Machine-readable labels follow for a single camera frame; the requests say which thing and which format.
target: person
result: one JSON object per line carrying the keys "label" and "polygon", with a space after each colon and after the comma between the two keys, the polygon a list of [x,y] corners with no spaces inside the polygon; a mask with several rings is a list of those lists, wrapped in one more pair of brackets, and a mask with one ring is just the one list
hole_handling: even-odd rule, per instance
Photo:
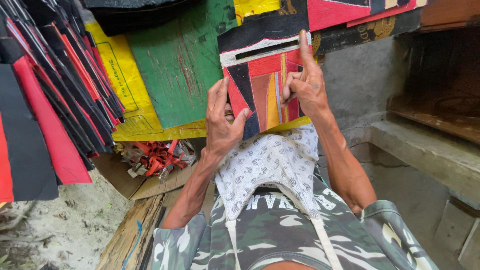
{"label": "person", "polygon": [[[377,200],[329,109],[322,70],[299,35],[303,70],[289,73],[282,107],[297,97],[312,123],[241,141],[228,78],[208,91],[206,147],[161,229],[152,269],[438,269],[395,205]],[[319,178],[317,140],[331,189]],[[210,180],[215,203],[201,211]]]}

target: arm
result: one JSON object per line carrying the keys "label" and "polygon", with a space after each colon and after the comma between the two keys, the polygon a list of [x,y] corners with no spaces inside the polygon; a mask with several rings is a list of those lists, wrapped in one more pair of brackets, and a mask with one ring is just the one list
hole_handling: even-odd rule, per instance
{"label": "arm", "polygon": [[200,209],[205,199],[210,178],[223,157],[233,149],[243,135],[245,120],[249,114],[244,109],[234,119],[230,104],[227,104],[228,77],[219,80],[208,90],[207,144],[202,149],[202,157],[187,183],[180,192],[177,201],[163,222],[162,229],[184,227]]}
{"label": "arm", "polygon": [[350,153],[330,111],[322,70],[315,63],[305,30],[300,32],[303,71],[289,73],[283,89],[286,104],[298,97],[302,111],[311,118],[324,149],[328,176],[335,191],[357,214],[377,200],[372,184],[357,159]]}

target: concrete ledge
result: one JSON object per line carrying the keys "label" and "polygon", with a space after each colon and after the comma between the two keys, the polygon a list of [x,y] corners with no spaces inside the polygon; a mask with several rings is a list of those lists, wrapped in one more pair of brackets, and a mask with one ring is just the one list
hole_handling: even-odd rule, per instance
{"label": "concrete ledge", "polygon": [[397,119],[372,123],[366,129],[370,143],[471,202],[480,202],[480,149],[477,145]]}

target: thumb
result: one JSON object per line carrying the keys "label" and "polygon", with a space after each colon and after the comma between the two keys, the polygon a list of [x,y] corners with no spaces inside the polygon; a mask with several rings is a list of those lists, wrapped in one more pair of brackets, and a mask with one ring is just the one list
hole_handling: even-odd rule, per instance
{"label": "thumb", "polygon": [[233,121],[233,127],[235,129],[239,129],[243,132],[243,128],[245,127],[245,122],[247,121],[247,116],[250,113],[248,108],[244,108],[241,112],[237,115],[235,120]]}

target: hand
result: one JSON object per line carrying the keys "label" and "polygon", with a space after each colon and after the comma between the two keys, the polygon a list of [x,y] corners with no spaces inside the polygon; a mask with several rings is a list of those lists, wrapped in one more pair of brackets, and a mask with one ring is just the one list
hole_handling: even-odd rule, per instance
{"label": "hand", "polygon": [[308,46],[305,30],[300,31],[300,55],[303,64],[302,72],[290,72],[283,86],[281,107],[295,97],[300,102],[303,113],[310,118],[322,118],[329,115],[327,95],[325,92],[324,74],[313,59],[312,50]]}
{"label": "hand", "polygon": [[202,156],[222,159],[243,137],[243,128],[250,111],[248,108],[243,109],[237,118],[234,118],[233,115],[225,115],[231,112],[231,106],[227,104],[227,89],[228,77],[225,77],[208,90],[205,116],[207,145],[202,150]]}

